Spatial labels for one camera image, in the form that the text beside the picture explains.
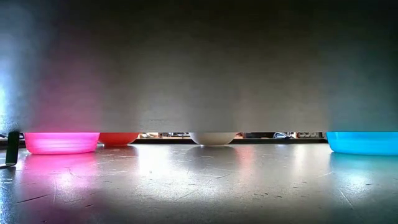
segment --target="black object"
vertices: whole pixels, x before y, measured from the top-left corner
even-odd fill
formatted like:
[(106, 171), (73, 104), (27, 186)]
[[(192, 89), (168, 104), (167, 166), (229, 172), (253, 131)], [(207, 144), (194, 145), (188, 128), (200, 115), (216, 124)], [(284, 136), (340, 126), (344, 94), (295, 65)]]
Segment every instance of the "black object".
[(6, 168), (17, 164), (18, 149), (19, 149), (19, 134), (20, 133), (18, 131), (13, 131), (8, 133), (6, 163), (0, 164), (0, 168)]

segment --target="bowl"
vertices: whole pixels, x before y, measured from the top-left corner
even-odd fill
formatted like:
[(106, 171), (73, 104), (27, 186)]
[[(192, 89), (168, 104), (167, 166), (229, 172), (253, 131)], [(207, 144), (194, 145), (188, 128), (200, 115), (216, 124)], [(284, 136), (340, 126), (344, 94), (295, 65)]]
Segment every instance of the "bowl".
[(25, 133), (25, 144), (32, 154), (78, 154), (95, 151), (99, 136), (99, 133)]
[(99, 142), (105, 146), (125, 146), (138, 138), (139, 133), (101, 133)]
[(327, 132), (331, 150), (360, 155), (398, 155), (398, 132)]
[(192, 140), (202, 146), (223, 146), (230, 143), (236, 133), (189, 133)]

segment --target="table surface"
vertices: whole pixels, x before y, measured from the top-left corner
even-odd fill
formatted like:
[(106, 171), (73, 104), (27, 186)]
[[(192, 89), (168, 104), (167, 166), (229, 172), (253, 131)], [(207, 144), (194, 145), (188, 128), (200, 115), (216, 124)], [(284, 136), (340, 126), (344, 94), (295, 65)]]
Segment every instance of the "table surface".
[(19, 158), (0, 170), (0, 223), (398, 222), (398, 157), (327, 144), (140, 144)]

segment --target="metal surface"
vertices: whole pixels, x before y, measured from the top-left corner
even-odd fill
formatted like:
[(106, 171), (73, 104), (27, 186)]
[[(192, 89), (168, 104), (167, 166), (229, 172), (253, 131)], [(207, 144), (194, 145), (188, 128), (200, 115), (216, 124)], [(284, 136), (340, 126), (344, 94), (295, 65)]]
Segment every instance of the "metal surface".
[(398, 131), (396, 1), (0, 1), (0, 130)]
[(398, 157), (327, 144), (22, 150), (0, 170), (1, 223), (396, 223)]

